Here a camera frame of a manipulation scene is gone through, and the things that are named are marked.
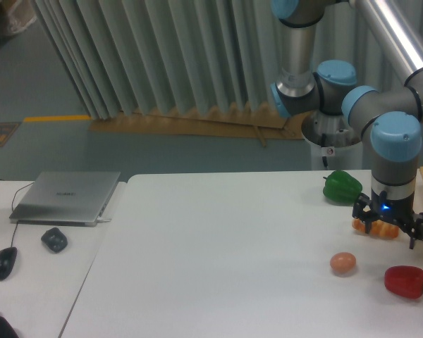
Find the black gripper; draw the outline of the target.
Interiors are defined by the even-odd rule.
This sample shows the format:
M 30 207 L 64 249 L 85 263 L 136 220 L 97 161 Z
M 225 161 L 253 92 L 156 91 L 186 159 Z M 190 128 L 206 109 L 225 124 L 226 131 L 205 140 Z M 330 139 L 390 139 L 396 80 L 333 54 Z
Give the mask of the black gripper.
M 387 193 L 377 194 L 371 190 L 371 199 L 360 193 L 352 208 L 352 217 L 365 226 L 364 232 L 370 233 L 372 223 L 381 220 L 392 225 L 405 225 L 405 233 L 410 237 L 409 248 L 414 249 L 416 241 L 423 242 L 423 212 L 414 213 L 415 193 L 403 199 L 390 199 Z

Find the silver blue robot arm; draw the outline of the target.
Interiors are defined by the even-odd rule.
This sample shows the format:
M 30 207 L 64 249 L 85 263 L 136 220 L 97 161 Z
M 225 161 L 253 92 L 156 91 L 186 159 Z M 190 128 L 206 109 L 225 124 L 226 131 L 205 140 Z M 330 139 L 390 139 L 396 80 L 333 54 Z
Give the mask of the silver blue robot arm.
M 382 220 L 412 242 L 423 241 L 423 213 L 413 210 L 422 148 L 423 41 L 392 1 L 351 1 L 390 61 L 402 87 L 380 92 L 357 84 L 354 68 L 327 61 L 311 67 L 317 23 L 329 1 L 272 1 L 284 27 L 281 72 L 271 85 L 275 106 L 289 118 L 307 111 L 342 117 L 372 156 L 370 195 L 360 194 L 352 215 L 371 230 Z

